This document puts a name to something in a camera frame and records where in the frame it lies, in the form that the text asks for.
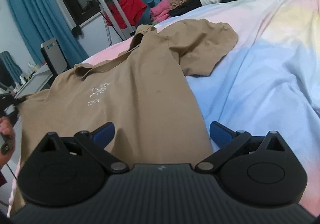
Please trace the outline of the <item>person's left hand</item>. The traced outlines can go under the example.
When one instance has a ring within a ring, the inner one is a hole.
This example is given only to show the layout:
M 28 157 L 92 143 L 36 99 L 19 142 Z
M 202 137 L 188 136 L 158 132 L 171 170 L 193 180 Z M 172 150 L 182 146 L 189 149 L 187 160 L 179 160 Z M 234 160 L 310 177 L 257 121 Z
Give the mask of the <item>person's left hand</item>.
M 9 162 L 15 150 L 16 140 L 14 128 L 7 117 L 1 117 L 1 139 L 5 138 L 9 142 L 9 151 L 5 155 L 1 155 L 1 169 Z

